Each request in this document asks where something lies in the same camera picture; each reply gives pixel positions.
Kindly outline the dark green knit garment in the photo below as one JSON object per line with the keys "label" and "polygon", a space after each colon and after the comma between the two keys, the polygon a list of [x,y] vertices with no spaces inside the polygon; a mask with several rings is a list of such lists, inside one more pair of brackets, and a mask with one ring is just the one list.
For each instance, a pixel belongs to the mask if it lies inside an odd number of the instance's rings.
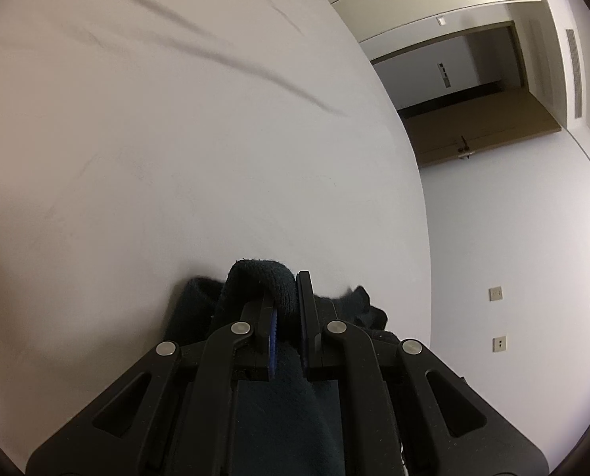
{"label": "dark green knit garment", "polygon": [[167,473],[400,474],[386,324],[363,288],[318,297],[274,261],[191,279],[165,333],[189,373]]}

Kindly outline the brown wooden door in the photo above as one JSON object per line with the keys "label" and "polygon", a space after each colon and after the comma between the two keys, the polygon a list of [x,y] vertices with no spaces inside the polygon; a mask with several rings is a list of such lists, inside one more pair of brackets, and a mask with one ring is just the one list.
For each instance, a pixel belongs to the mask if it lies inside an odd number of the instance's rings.
{"label": "brown wooden door", "polygon": [[475,154],[552,134],[561,125],[528,87],[515,24],[461,35],[480,82],[398,111],[421,168],[458,159],[464,135]]}

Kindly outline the white bed mattress sheet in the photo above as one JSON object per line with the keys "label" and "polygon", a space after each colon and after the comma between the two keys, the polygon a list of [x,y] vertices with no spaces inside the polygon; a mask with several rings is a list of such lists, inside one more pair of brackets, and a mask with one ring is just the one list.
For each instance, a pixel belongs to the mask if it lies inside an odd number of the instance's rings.
{"label": "white bed mattress sheet", "polygon": [[0,447],[18,466],[239,259],[431,337],[423,188],[327,0],[0,0]]}

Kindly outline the beige wall socket plate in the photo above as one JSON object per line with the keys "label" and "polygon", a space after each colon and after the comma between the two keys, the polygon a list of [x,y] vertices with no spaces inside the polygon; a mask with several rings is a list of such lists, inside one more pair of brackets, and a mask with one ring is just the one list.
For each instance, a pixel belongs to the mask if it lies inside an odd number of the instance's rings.
{"label": "beige wall socket plate", "polygon": [[499,338],[493,338],[492,349],[494,353],[501,353],[507,349],[507,338],[506,336],[499,336]]}

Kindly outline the beige wall switch plate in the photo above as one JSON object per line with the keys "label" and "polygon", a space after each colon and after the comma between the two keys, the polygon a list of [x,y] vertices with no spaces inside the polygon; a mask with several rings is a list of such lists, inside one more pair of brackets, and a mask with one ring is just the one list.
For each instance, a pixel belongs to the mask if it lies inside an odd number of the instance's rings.
{"label": "beige wall switch plate", "polygon": [[491,302],[500,301],[504,298],[504,292],[502,286],[493,287],[488,290],[488,296]]}

